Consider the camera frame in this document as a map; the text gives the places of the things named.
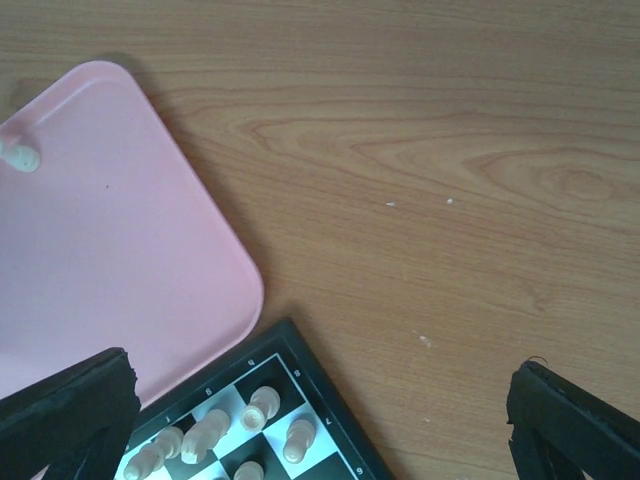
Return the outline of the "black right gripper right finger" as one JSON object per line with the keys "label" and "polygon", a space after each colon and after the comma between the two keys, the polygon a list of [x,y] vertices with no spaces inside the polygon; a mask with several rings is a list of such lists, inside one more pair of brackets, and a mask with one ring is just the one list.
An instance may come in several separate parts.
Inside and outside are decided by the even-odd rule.
{"label": "black right gripper right finger", "polygon": [[506,410],[519,478],[639,477],[639,422],[546,366],[521,364]]}

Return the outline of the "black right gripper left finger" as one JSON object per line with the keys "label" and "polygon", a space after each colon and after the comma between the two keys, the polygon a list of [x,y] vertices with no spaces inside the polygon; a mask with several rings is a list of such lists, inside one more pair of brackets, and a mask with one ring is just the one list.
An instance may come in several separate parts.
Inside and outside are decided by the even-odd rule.
{"label": "black right gripper left finger", "polygon": [[112,479],[141,408],[122,348],[1,400],[3,479]]}

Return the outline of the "white bishop chess piece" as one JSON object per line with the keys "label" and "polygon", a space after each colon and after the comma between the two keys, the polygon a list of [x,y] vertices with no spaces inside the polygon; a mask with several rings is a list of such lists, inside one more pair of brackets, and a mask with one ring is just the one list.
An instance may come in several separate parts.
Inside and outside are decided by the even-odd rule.
{"label": "white bishop chess piece", "polygon": [[144,445],[124,468],[126,480],[143,480],[164,466],[167,459],[176,458],[181,451],[184,433],[171,426],[163,429],[155,439]]}

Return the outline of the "white pawn tray edge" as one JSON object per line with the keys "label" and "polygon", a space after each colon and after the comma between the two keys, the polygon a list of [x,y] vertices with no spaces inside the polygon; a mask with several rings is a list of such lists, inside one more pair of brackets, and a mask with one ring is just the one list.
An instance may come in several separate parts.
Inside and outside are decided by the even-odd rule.
{"label": "white pawn tray edge", "polygon": [[256,461],[242,463],[234,473],[233,480],[264,480],[264,468]]}

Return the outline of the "white rook chess piece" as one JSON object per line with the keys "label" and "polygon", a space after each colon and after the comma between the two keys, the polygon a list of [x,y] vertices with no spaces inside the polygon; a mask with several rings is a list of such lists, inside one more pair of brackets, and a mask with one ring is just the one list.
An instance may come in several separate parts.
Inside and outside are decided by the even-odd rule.
{"label": "white rook chess piece", "polygon": [[250,432],[261,431],[266,423],[276,416],[281,406],[279,393],[270,386],[261,386],[251,395],[249,403],[242,411],[240,421]]}

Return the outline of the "white pawn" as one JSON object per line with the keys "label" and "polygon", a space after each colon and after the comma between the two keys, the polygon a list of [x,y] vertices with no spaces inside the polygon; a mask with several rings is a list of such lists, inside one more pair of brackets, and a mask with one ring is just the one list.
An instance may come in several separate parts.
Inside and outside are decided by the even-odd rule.
{"label": "white pawn", "polygon": [[316,428],[309,420],[299,418],[293,421],[287,430],[282,449],[284,459],[291,464],[302,462],[313,445],[315,436]]}

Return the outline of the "white queen chess piece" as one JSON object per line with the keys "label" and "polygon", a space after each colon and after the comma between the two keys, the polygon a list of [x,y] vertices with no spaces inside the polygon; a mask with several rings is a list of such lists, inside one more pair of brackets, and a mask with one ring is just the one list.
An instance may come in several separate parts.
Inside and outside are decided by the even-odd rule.
{"label": "white queen chess piece", "polygon": [[15,170],[23,173],[35,172],[41,165],[40,154],[25,145],[1,143],[0,158]]}

